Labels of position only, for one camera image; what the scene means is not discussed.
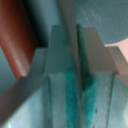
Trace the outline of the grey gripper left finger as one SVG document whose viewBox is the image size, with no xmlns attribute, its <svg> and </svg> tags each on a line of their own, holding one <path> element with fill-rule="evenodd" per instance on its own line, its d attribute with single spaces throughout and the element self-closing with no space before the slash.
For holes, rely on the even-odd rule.
<svg viewBox="0 0 128 128">
<path fill-rule="evenodd" d="M 77 128 L 75 73 L 68 39 L 59 25 L 52 28 L 45 73 L 50 83 L 52 128 Z"/>
</svg>

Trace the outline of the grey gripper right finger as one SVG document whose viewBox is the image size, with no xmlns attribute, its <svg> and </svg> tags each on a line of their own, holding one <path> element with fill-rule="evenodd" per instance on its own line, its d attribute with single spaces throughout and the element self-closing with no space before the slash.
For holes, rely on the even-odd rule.
<svg viewBox="0 0 128 128">
<path fill-rule="evenodd" d="M 84 28 L 77 25 L 81 57 L 83 103 L 85 128 L 92 128 L 95 118 L 100 76 L 113 73 L 116 66 L 95 27 Z"/>
</svg>

